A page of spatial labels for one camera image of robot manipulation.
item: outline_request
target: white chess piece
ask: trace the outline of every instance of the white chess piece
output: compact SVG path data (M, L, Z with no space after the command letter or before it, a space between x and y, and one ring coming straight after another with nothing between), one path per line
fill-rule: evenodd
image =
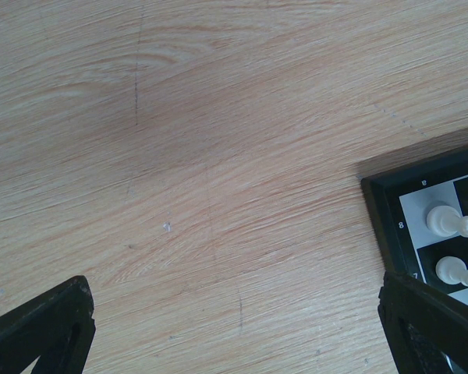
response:
M427 216L427 226L439 236L453 236L459 232L468 238L468 216L461 217L461 214L452 206L436 206Z
M435 267L437 276L446 284L459 284L468 287L468 270L466 264L457 257L444 257Z

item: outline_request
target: white square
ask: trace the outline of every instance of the white square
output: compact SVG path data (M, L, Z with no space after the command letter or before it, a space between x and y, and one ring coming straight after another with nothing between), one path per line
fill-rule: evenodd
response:
M433 234L427 226L427 215L436 206L449 205L461 214L461 207L452 181L402 195L399 199L415 249L442 242L458 235L444 238Z

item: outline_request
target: light wooden surface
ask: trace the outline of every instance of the light wooden surface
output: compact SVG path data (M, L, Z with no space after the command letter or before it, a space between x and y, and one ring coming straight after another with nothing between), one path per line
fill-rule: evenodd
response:
M84 274L86 373L395 372L361 168L456 130L468 1L0 2L0 315Z

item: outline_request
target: wooden table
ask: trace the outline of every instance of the wooden table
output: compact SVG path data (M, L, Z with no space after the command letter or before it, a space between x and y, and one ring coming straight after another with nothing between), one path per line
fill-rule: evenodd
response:
M84 274L86 373L395 372L359 180L464 143L468 1L0 2L0 315Z

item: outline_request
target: black chessboard frame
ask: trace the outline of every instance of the black chessboard frame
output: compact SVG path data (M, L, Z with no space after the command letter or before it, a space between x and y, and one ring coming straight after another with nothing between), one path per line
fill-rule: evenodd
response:
M465 146L362 179L363 194L386 270L421 279L399 197L467 175L468 146ZM448 294L457 290L441 291Z

